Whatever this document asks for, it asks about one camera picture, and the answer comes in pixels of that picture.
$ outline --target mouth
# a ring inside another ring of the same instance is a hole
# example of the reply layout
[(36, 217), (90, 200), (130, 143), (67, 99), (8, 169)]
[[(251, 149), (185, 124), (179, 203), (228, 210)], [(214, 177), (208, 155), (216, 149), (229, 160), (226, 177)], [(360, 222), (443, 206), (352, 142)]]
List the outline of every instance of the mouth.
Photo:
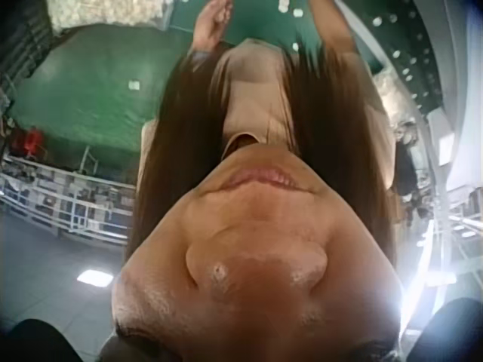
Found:
[(292, 176), (277, 167), (255, 167), (242, 169), (234, 173), (219, 191), (233, 190), (247, 183), (265, 183), (279, 189), (304, 191)]

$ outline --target woman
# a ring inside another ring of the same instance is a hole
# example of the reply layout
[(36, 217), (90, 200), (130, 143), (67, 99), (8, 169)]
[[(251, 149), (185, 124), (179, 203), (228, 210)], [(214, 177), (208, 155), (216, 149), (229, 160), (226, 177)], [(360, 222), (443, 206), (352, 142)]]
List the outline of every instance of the woman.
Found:
[(230, 0), (201, 12), (143, 131), (103, 359), (393, 356), (394, 144), (343, 15), (310, 5), (326, 49), (315, 58), (257, 41), (223, 51)]

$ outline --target nose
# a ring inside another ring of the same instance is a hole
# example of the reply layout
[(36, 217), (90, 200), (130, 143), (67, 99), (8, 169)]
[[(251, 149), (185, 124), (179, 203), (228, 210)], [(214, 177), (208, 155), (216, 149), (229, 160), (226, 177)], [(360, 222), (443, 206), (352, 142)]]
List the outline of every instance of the nose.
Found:
[(308, 296), (324, 276), (327, 256), (300, 235), (250, 224), (194, 243), (186, 262), (206, 297), (246, 306)]

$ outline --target beige top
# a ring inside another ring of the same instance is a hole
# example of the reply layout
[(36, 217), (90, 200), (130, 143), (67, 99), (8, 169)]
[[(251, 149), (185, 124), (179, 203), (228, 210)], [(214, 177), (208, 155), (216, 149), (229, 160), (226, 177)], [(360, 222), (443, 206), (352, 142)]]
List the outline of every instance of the beige top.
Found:
[[(281, 82), (284, 68), (281, 51), (261, 41), (247, 40), (224, 54), (222, 62), (227, 57), (232, 84), (223, 129), (225, 150), (242, 134), (251, 135), (259, 143), (288, 145), (285, 114), (287, 103)], [(389, 188), (394, 178), (395, 163), (395, 138), (389, 119), (364, 60), (355, 53), (343, 54), (342, 58), (354, 70), (365, 95), (365, 110), (377, 160), (386, 187)], [(155, 121), (143, 127), (140, 175), (151, 146), (154, 127)]]

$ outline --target long brown hair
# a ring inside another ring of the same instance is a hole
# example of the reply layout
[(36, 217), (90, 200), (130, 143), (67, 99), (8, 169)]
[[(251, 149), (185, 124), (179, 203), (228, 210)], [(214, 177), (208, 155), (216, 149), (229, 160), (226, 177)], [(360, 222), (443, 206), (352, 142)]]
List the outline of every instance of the long brown hair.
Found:
[[(201, 65), (184, 57), (171, 74), (140, 183), (127, 257), (220, 163), (229, 104), (226, 67), (217, 70), (222, 55), (212, 54)], [(284, 80), (293, 151), (346, 200), (393, 262), (386, 190), (355, 75), (332, 51), (320, 49), (314, 57), (302, 45), (298, 59), (285, 52)]]

